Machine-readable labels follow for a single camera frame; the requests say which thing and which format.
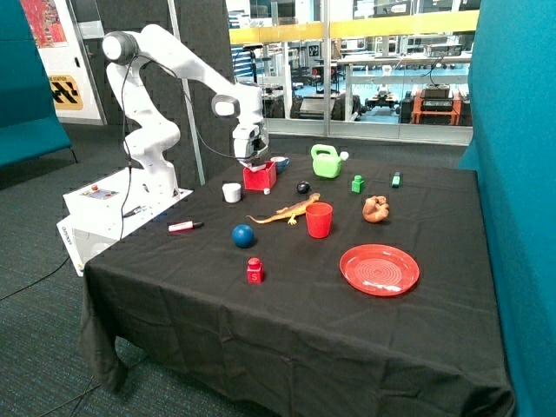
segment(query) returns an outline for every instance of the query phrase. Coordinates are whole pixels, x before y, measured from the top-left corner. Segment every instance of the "teal sofa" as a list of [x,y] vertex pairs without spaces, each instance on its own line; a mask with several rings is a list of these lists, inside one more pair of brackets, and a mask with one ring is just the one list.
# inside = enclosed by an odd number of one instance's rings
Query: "teal sofa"
[[475,169],[516,416],[556,415],[556,2],[484,0],[473,47]]
[[71,142],[56,117],[49,79],[19,0],[0,14],[0,167],[36,158]]

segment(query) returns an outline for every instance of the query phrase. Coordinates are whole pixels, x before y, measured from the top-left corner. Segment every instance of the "marker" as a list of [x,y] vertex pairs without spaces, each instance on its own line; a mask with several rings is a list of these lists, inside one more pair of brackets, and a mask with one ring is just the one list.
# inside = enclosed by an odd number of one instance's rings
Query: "marker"
[[179,232],[181,230],[189,230],[191,228],[201,228],[204,226],[205,223],[203,222],[197,222],[197,223],[193,223],[193,222],[184,222],[184,223],[177,223],[177,224],[172,224],[171,226],[168,226],[168,231],[169,232]]
[[144,211],[146,209],[147,208],[145,206],[137,206],[133,210],[128,211],[125,215],[123,215],[123,218],[131,217],[132,215],[136,215],[137,213],[141,213],[142,211]]

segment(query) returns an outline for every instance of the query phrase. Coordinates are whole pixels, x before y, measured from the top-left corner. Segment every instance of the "green block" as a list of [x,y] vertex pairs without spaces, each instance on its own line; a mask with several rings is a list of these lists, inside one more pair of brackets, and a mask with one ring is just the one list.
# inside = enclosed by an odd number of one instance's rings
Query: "green block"
[[356,175],[354,180],[351,182],[351,190],[354,193],[359,194],[363,190],[363,185],[365,182],[363,181],[363,177],[361,175]]

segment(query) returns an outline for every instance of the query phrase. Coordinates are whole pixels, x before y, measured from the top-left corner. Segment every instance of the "glass window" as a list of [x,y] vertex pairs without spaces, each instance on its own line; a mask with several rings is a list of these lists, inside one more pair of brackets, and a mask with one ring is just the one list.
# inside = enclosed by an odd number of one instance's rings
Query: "glass window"
[[[244,4],[240,28],[259,28],[233,45],[235,73],[264,88],[270,132],[470,141],[479,12],[459,12],[480,0],[228,0],[228,10],[231,3]],[[244,50],[257,40],[260,50]]]

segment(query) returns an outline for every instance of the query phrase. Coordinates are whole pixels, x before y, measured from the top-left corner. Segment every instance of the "yellow warning sign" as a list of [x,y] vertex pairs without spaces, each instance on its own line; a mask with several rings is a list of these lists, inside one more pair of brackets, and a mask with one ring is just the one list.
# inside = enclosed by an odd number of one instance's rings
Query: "yellow warning sign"
[[81,110],[83,100],[72,76],[49,76],[56,110]]

